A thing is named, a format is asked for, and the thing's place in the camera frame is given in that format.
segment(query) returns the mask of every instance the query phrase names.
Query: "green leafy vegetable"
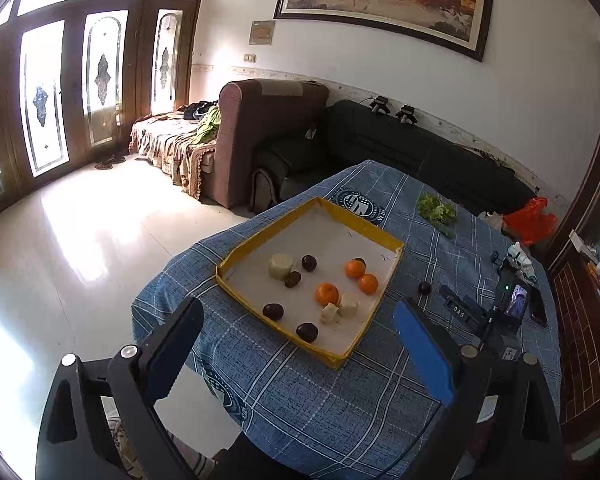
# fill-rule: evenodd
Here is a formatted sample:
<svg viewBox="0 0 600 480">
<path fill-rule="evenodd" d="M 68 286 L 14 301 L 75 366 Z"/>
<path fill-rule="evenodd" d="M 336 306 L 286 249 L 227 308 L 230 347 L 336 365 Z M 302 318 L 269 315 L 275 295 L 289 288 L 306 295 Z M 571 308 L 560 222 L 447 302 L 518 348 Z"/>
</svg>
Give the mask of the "green leafy vegetable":
<svg viewBox="0 0 600 480">
<path fill-rule="evenodd" d="M 452 238 L 453 231 L 443 228 L 456 221 L 458 213 L 456 208 L 447 202 L 442 202 L 440 197 L 433 193 L 424 192 L 418 197 L 416 203 L 418 214 L 428 220 L 443 235 Z"/>
</svg>

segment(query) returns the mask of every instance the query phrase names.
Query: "brick pattern panel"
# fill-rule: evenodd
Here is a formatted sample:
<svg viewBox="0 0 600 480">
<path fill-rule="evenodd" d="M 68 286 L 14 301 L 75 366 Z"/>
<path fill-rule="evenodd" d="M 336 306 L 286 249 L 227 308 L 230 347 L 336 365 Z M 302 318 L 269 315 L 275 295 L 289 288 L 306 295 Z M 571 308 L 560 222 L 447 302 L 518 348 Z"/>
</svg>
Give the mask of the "brick pattern panel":
<svg viewBox="0 0 600 480">
<path fill-rule="evenodd" d="M 600 400 L 600 364 L 596 340 L 570 264 L 565 264 L 558 273 L 554 287 L 562 364 L 560 423 L 564 424 Z"/>
</svg>

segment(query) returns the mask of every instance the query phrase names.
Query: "tray rim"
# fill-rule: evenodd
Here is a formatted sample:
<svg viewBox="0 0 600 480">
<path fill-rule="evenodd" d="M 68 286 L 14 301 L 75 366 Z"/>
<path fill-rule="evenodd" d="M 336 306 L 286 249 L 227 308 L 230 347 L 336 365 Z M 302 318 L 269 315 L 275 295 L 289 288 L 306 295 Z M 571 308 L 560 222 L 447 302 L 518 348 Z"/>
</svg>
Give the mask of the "tray rim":
<svg viewBox="0 0 600 480">
<path fill-rule="evenodd" d="M 377 243 L 378 245 L 384 247 L 385 249 L 390 250 L 395 253 L 394 264 L 392 265 L 391 272 L 389 274 L 389 278 L 386 280 L 386 283 L 380 287 L 378 298 L 376 299 L 373 307 L 370 309 L 368 316 L 355 339 L 351 343 L 351 345 L 347 348 L 345 352 L 342 354 L 336 354 L 334 352 L 330 352 L 327 350 L 322 350 L 316 348 L 311 343 L 307 343 L 306 341 L 300 339 L 295 332 L 289 332 L 282 328 L 275 321 L 270 320 L 268 317 L 264 316 L 260 310 L 254 308 L 249 304 L 247 300 L 245 300 L 236 290 L 234 290 L 229 284 L 224 280 L 224 276 L 227 271 L 233 267 L 235 264 L 240 262 L 243 258 L 245 258 L 248 254 L 251 253 L 257 247 L 260 247 L 269 239 L 273 238 L 279 232 L 284 230 L 286 227 L 295 222 L 298 218 L 307 213 L 310 209 L 314 207 L 314 205 L 320 205 L 329 215 L 336 221 L 341 224 L 346 225 L 350 229 L 359 233 L 365 238 Z M 234 300 L 240 303 L 243 307 L 249 310 L 254 316 L 262 320 L 264 323 L 269 325 L 272 329 L 276 330 L 278 333 L 285 336 L 289 341 L 291 341 L 296 346 L 303 348 L 305 351 L 314 355 L 321 361 L 323 361 L 327 366 L 331 368 L 339 368 L 341 364 L 351 355 L 353 349 L 360 342 L 362 337 L 365 335 L 366 330 L 371 324 L 372 319 L 374 318 L 376 311 L 378 310 L 378 306 L 380 305 L 384 293 L 389 286 L 389 282 L 393 279 L 395 274 L 395 269 L 397 269 L 398 263 L 400 262 L 400 258 L 402 256 L 402 252 L 404 251 L 404 242 L 395 238 L 392 234 L 389 234 L 386 231 L 383 231 L 381 228 L 373 225 L 371 222 L 363 219 L 362 217 L 348 211 L 340 206 L 335 205 L 334 203 L 326 200 L 322 197 L 314 197 L 291 211 L 285 213 L 277 220 L 274 220 L 271 224 L 267 225 L 260 231 L 251 235 L 246 240 L 242 241 L 240 244 L 235 246 L 232 251 L 228 254 L 228 256 L 218 265 L 216 266 L 216 281 L 218 285 L 229 294 Z"/>
</svg>

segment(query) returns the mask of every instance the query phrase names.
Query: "tile floor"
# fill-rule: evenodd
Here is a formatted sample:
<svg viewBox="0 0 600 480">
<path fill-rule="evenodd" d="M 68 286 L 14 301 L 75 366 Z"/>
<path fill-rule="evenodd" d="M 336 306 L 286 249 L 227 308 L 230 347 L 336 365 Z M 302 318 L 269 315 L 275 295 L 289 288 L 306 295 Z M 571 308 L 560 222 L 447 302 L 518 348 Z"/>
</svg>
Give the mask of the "tile floor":
<svg viewBox="0 0 600 480">
<path fill-rule="evenodd" d="M 113 170 L 78 170 L 1 213 L 0 450 L 23 480 L 34 478 L 40 418 L 62 356 L 106 358 L 131 342 L 130 305 L 149 280 L 172 256 L 247 216 L 197 202 L 134 156 Z M 188 368 L 156 409 L 208 456 L 239 433 Z"/>
</svg>

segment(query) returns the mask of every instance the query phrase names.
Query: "white wall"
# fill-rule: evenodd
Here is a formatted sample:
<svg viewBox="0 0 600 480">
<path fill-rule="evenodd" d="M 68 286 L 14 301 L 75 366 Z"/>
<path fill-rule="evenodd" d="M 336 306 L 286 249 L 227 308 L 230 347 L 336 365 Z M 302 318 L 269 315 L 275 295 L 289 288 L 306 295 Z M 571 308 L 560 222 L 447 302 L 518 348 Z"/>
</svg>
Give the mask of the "white wall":
<svg viewBox="0 0 600 480">
<path fill-rule="evenodd" d="M 277 20 L 271 46 L 248 45 L 251 22 L 271 19 L 276 1 L 202 0 L 192 62 L 304 74 L 409 103 L 573 199 L 600 130 L 600 18 L 587 0 L 494 0 L 482 63 L 401 34 L 303 20 Z M 192 88 L 218 98 L 224 82 Z"/>
</svg>

